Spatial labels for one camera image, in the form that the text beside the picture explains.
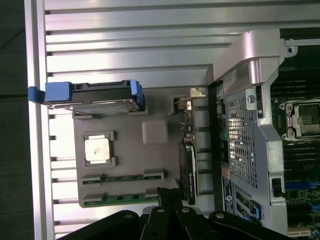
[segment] dark background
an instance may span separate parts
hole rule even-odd
[[[0,0],[0,239],[34,239],[24,0]]]

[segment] cpu socket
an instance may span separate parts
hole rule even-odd
[[[320,99],[287,101],[279,107],[286,115],[283,140],[309,142],[320,139]]]

